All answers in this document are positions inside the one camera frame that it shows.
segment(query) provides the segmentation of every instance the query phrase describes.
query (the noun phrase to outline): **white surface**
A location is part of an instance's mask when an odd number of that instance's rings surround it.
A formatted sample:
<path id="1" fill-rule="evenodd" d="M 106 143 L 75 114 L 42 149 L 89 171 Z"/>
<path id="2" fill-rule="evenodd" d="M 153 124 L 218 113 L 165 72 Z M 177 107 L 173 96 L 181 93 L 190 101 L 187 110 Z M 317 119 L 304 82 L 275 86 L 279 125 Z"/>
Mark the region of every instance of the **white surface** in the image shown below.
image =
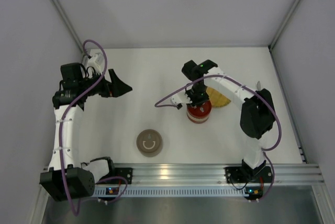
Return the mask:
<path id="1" fill-rule="evenodd" d="M 274 49 L 309 162 L 335 203 L 335 2 L 303 0 Z"/>
<path id="2" fill-rule="evenodd" d="M 60 0 L 106 48 L 267 46 L 294 0 Z"/>
<path id="3" fill-rule="evenodd" d="M 108 68 L 114 68 L 133 91 L 119 98 L 88 98 L 80 131 L 81 161 L 110 156 L 116 163 L 240 163 L 245 134 L 234 104 L 213 109 L 201 125 L 187 119 L 185 107 L 154 107 L 189 82 L 181 72 L 185 62 L 211 59 L 238 81 L 255 88 L 260 80 L 271 91 L 283 140 L 269 157 L 274 163 L 302 162 L 267 48 L 109 49 L 106 53 Z M 136 137 L 145 129 L 157 130 L 163 138 L 161 153 L 152 158 L 136 147 Z M 275 143 L 277 134 L 274 125 L 266 134 L 267 147 Z"/>

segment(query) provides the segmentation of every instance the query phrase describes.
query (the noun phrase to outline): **metal floor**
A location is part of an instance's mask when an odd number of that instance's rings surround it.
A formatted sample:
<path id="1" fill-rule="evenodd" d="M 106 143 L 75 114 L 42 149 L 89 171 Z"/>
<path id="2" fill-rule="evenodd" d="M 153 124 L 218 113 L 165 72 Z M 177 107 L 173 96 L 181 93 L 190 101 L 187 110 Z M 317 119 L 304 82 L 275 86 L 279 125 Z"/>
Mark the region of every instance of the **metal floor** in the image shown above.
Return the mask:
<path id="1" fill-rule="evenodd" d="M 274 187 L 268 198 L 248 203 L 243 198 L 124 198 L 105 206 L 96 201 L 81 205 L 74 217 L 67 202 L 50 198 L 43 224 L 210 224 L 323 223 L 310 186 Z"/>

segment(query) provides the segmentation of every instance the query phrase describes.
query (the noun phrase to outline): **round lid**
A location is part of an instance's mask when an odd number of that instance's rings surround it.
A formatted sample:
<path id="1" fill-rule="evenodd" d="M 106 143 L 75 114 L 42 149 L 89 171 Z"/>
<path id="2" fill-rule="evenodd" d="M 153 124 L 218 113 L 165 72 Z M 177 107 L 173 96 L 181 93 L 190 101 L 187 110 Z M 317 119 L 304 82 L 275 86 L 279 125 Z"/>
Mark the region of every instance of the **round lid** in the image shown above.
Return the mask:
<path id="1" fill-rule="evenodd" d="M 162 136 L 155 130 L 144 130 L 138 135 L 136 145 L 144 156 L 156 156 L 162 150 Z"/>
<path id="2" fill-rule="evenodd" d="M 201 106 L 195 106 L 195 107 L 188 106 L 187 110 L 194 117 L 204 118 L 207 117 L 211 111 L 211 103 L 210 101 L 207 101 Z"/>

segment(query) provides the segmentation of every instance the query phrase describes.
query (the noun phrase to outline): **metal frame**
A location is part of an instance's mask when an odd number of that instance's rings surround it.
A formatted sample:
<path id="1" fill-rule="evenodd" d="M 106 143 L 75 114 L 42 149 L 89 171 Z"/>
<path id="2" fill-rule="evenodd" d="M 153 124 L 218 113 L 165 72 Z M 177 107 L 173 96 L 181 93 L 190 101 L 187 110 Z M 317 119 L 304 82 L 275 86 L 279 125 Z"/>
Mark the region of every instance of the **metal frame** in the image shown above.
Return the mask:
<path id="1" fill-rule="evenodd" d="M 75 31 L 71 21 L 69 20 L 64 8 L 62 7 L 61 3 L 59 2 L 59 0 L 50 0 L 50 1 L 54 5 L 58 15 L 62 19 L 62 22 L 66 26 L 68 32 L 70 33 L 70 36 L 73 38 L 73 40 L 74 40 L 75 44 L 77 45 L 77 47 L 79 48 L 80 52 L 82 54 L 84 54 L 84 50 L 83 50 L 83 47 L 82 47 L 81 40 L 80 40 L 78 34 L 76 33 L 76 31 Z"/>
<path id="2" fill-rule="evenodd" d="M 273 48 L 276 46 L 280 36 L 282 35 L 283 31 L 285 30 L 285 28 L 287 27 L 289 21 L 292 19 L 293 15 L 295 14 L 295 11 L 297 10 L 299 4 L 301 3 L 302 0 L 294 0 L 288 10 L 288 12 L 286 13 L 281 25 L 279 26 L 279 29 L 277 30 L 274 38 L 272 39 L 270 45 L 269 45 L 269 49 L 270 52 L 272 52 Z"/>
<path id="3" fill-rule="evenodd" d="M 300 129 L 299 129 L 298 125 L 296 124 L 296 119 L 295 119 L 295 116 L 294 116 L 294 113 L 293 113 L 292 105 L 291 105 L 291 103 L 288 99 L 286 88 L 285 88 L 285 85 L 282 81 L 283 79 L 282 79 L 282 77 L 281 77 L 281 75 L 278 71 L 277 63 L 276 63 L 276 61 L 273 57 L 273 54 L 272 54 L 272 51 L 270 50 L 270 47 L 269 47 L 269 51 L 270 51 L 271 60 L 272 60 L 273 66 L 274 66 L 274 70 L 276 72 L 277 79 L 279 81 L 279 85 L 280 85 L 282 94 L 284 96 L 284 102 L 285 102 L 286 108 L 288 110 L 289 120 L 291 122 L 291 125 L 292 125 L 292 128 L 293 128 L 293 133 L 294 133 L 295 139 L 297 141 L 297 145 L 298 145 L 298 148 L 299 148 L 299 151 L 300 151 L 301 159 L 302 159 L 303 162 L 307 163 L 308 162 L 308 153 L 305 152 L 305 150 L 304 150 L 303 140 L 300 137 L 301 133 L 300 133 Z"/>
<path id="4" fill-rule="evenodd" d="M 301 1 L 302 0 L 294 0 L 292 2 L 290 9 L 285 15 L 279 29 L 269 45 L 270 53 L 272 53 L 272 50 L 289 24 L 289 21 L 294 16 L 294 13 Z M 84 53 L 81 40 L 59 0 L 51 0 L 51 3 L 60 15 L 62 22 L 66 26 L 77 47 L 82 53 Z M 296 137 L 299 140 L 299 132 L 284 89 L 283 94 L 289 110 L 291 123 L 294 127 Z M 116 167 L 133 168 L 132 185 L 129 185 L 127 189 L 128 192 L 125 193 L 123 197 L 242 197 L 243 194 L 240 191 L 232 189 L 232 187 L 226 183 L 224 167 L 227 166 L 233 165 L 116 164 Z M 335 223 L 334 206 L 331 202 L 318 165 L 287 164 L 275 165 L 274 167 L 276 174 L 274 186 L 311 185 L 324 223 Z M 99 190 L 100 192 L 105 191 L 105 189 L 106 186 L 97 185 L 96 193 L 99 192 Z M 48 197 L 49 195 L 47 192 L 40 187 L 36 200 L 36 206 L 30 216 L 29 223 L 41 223 Z"/>
<path id="5" fill-rule="evenodd" d="M 243 197 L 226 182 L 223 164 L 115 164 L 133 168 L 132 184 L 123 197 Z M 315 164 L 274 165 L 274 186 L 324 185 L 321 170 Z M 116 185 L 96 185 L 92 197 L 114 197 L 106 189 Z"/>

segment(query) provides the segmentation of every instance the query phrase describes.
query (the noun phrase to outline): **beige lid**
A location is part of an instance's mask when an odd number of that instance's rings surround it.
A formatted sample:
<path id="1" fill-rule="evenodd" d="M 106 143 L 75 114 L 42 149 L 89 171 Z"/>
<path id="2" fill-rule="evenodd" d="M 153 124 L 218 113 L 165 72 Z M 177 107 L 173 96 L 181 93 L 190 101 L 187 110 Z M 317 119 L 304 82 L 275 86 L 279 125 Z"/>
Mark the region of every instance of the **beige lid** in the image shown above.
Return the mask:
<path id="1" fill-rule="evenodd" d="M 138 135 L 136 145 L 144 156 L 156 156 L 163 147 L 162 136 L 155 130 L 144 130 Z"/>

